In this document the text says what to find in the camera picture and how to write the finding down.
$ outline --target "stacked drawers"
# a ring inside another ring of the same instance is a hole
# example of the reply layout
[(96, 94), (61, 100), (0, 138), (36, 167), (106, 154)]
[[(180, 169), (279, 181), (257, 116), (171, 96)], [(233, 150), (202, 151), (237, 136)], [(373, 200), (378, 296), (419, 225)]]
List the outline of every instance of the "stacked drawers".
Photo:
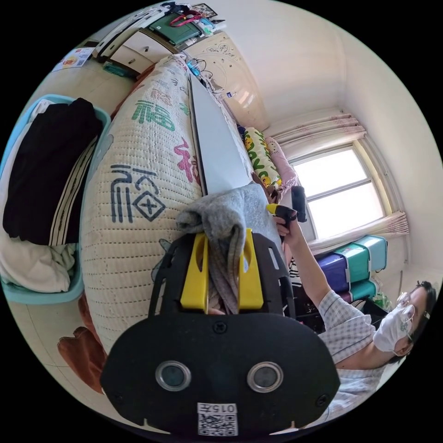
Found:
[(111, 60), (142, 73), (171, 51), (142, 31), (137, 31), (112, 55)]

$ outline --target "rolled mattress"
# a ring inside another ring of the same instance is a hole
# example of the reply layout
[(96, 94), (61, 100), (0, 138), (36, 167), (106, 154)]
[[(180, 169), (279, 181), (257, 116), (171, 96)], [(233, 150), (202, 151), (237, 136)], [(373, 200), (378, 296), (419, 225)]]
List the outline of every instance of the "rolled mattress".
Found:
[(202, 197), (188, 75), (181, 56), (159, 62), (126, 99), (91, 163), (81, 265), (107, 353), (148, 315), (156, 270), (181, 235), (175, 219)]

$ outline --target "plaid shirt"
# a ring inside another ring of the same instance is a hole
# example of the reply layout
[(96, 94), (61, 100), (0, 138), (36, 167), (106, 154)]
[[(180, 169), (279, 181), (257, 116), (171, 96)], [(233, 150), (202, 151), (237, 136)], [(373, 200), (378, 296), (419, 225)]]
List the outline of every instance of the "plaid shirt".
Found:
[[(334, 363), (354, 355), (372, 341), (375, 333), (371, 316), (364, 315), (354, 306), (345, 302), (334, 291), (330, 291), (318, 307), (326, 331), (319, 335)], [(307, 427), (336, 419), (351, 411), (377, 389), (384, 367), (372, 370), (337, 369), (340, 387), (323, 415)]]

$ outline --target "curtain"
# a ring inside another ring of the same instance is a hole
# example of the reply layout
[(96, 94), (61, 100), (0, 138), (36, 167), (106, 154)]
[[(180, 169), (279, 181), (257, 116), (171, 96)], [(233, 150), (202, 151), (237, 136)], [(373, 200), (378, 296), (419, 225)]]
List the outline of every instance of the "curtain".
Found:
[(288, 160), (363, 138), (366, 129), (351, 114), (308, 121), (273, 135)]
[(406, 214), (401, 211), (394, 212), (392, 215), (352, 229), (351, 231), (334, 235), (327, 239), (313, 240), (308, 244), (312, 253), (317, 255), (333, 251), (369, 234), (379, 235), (387, 239), (409, 234)]

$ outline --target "window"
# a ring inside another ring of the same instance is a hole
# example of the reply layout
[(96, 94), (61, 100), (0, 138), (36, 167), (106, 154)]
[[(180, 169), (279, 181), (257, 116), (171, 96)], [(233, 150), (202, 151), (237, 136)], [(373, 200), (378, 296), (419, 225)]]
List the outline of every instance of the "window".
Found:
[(316, 239), (325, 239), (385, 216), (372, 177), (353, 146), (292, 163), (305, 188)]

